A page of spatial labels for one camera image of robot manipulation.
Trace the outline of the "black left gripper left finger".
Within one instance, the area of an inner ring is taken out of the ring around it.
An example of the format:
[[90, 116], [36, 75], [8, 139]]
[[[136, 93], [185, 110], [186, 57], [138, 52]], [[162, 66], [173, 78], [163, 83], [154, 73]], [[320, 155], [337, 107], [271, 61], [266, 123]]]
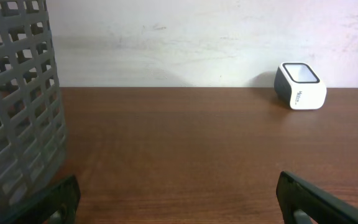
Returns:
[[12, 222], [74, 223], [80, 198], [77, 178], [70, 175], [21, 202], [12, 216]]

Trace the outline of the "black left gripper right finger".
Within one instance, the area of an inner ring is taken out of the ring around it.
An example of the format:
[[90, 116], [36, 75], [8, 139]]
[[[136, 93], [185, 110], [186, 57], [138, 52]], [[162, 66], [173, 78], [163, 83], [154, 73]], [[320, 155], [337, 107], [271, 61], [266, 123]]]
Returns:
[[291, 172], [280, 173], [276, 196], [285, 224], [358, 224], [357, 208]]

